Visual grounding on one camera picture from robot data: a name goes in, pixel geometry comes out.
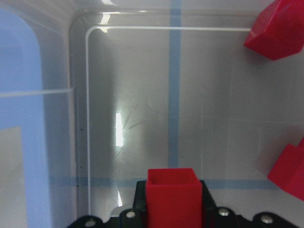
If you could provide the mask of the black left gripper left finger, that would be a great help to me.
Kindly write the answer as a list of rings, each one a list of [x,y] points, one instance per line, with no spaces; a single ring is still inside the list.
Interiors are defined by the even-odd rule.
[[[133,206],[122,210],[119,215],[112,216],[107,222],[99,217],[86,215],[72,222],[70,228],[146,228],[146,181],[136,183]]]

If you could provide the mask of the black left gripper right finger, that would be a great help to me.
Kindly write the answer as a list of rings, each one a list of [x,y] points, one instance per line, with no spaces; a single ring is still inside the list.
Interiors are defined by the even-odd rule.
[[[206,185],[201,180],[203,189],[203,226],[205,228],[296,228],[297,225],[272,213],[260,212],[251,220],[236,214],[227,207],[218,207]]]

